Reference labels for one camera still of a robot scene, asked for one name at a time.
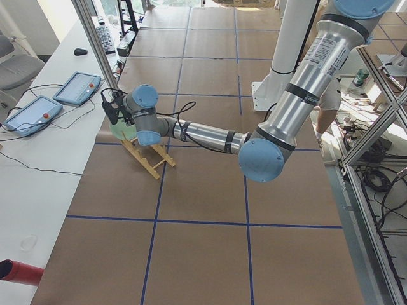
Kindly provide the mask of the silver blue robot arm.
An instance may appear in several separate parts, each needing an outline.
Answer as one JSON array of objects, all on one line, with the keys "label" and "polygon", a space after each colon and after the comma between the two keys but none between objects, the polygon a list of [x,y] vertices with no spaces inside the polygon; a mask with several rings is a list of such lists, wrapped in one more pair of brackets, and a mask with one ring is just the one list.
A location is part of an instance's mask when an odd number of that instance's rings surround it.
[{"label": "silver blue robot arm", "polygon": [[297,133],[350,51],[369,43],[373,29],[391,5],[391,1],[330,1],[305,58],[268,119],[252,133],[159,116],[158,93],[151,85],[120,92],[112,101],[103,101],[102,108],[112,124],[123,119],[134,126],[140,145],[150,146],[163,137],[172,137],[217,153],[236,154],[247,178],[271,181],[283,170],[296,148]]}]

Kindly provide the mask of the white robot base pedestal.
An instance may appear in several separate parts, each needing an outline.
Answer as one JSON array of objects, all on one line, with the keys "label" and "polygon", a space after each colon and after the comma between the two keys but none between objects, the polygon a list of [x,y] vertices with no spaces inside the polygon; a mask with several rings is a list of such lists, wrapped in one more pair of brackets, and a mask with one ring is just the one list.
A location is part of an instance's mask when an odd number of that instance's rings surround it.
[{"label": "white robot base pedestal", "polygon": [[277,103],[293,77],[307,41],[318,1],[288,0],[280,6],[282,24],[275,47],[270,72],[261,82],[252,83],[252,99],[255,111],[266,111]]}]

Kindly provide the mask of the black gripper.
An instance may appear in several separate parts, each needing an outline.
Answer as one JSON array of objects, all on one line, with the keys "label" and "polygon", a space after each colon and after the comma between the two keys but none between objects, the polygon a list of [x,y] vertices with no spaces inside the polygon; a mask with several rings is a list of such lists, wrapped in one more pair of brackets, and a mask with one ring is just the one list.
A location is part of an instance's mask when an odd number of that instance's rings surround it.
[{"label": "black gripper", "polygon": [[132,119],[127,118],[127,111],[123,106],[123,98],[123,95],[118,95],[108,102],[102,93],[102,108],[112,125],[117,124],[119,119],[123,119],[127,126],[132,125]]}]

